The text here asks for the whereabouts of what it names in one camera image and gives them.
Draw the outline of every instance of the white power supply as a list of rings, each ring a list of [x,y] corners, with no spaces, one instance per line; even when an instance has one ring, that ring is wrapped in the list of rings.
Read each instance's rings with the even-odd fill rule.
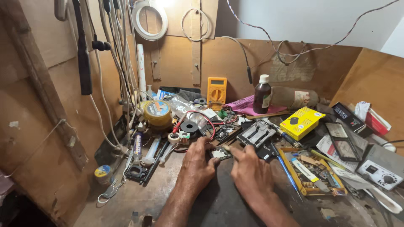
[[[369,175],[369,179],[391,190],[404,180],[404,157],[373,145],[357,172]]]

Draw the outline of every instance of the black box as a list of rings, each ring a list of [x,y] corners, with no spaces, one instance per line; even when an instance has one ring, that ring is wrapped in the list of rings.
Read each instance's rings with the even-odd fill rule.
[[[336,103],[332,109],[337,118],[341,119],[353,132],[360,135],[362,138],[366,138],[373,133],[371,128],[366,127],[365,122],[360,120],[350,109],[340,102]]]

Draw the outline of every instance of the brown glass bottle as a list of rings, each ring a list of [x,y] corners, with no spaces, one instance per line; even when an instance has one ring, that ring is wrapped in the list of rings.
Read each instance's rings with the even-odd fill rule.
[[[255,87],[252,109],[257,114],[266,114],[271,101],[271,86],[268,84],[269,75],[261,75],[259,84]]]

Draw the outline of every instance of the white wall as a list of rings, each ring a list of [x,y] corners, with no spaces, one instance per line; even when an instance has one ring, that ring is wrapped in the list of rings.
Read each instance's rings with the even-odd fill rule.
[[[273,40],[333,44],[351,29],[365,11],[392,0],[229,0],[238,17],[261,26]],[[363,16],[340,45],[381,50],[400,19],[404,0]],[[227,0],[219,0],[216,36],[267,40],[261,29],[238,22]]]
[[[401,18],[381,52],[404,58],[404,17]]]

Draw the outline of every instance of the white bottle cap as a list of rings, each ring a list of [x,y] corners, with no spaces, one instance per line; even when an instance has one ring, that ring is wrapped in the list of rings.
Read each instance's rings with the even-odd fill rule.
[[[259,83],[267,84],[268,82],[269,82],[269,75],[267,75],[267,74],[261,75],[261,77],[259,78]]]

